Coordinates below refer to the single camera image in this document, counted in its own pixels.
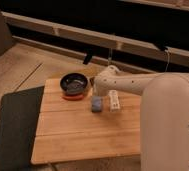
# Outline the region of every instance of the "gray mat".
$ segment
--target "gray mat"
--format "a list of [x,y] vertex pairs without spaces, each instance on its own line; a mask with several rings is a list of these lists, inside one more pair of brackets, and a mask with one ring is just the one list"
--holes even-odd
[[43,87],[6,94],[0,108],[0,171],[30,170]]

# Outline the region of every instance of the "wooden table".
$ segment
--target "wooden table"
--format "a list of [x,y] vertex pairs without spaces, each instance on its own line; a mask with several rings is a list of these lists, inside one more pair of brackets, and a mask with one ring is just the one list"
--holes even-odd
[[73,160],[140,154],[140,97],[119,92],[122,110],[90,109],[91,88],[81,101],[62,98],[60,78],[46,81],[31,162],[56,163]]

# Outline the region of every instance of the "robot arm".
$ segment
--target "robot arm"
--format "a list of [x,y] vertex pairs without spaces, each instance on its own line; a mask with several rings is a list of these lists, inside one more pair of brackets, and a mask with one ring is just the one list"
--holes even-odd
[[109,66],[94,79],[96,96],[105,96],[109,90],[119,90],[142,95],[147,84],[161,74],[120,75],[116,66]]
[[142,171],[189,171],[189,73],[121,76],[109,66],[94,79],[95,95],[120,90],[142,96]]

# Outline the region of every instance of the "cable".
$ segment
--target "cable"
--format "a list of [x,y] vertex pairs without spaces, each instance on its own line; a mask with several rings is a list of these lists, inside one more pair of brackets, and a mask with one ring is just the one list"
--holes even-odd
[[170,64],[170,60],[171,60],[171,56],[170,56],[170,53],[169,53],[169,51],[168,50],[165,50],[165,52],[166,52],[166,54],[167,54],[167,65],[166,65],[166,68],[165,68],[165,72],[167,72],[167,70],[168,70],[168,66],[169,66],[169,64]]
[[113,50],[109,49],[108,66],[111,65],[112,63],[112,55],[113,55]]

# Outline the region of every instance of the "gray sponge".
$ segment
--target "gray sponge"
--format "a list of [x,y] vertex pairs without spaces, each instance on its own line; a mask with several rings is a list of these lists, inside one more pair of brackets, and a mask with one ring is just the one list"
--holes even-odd
[[100,96],[92,96],[91,104],[92,112],[97,113],[102,111],[102,98]]

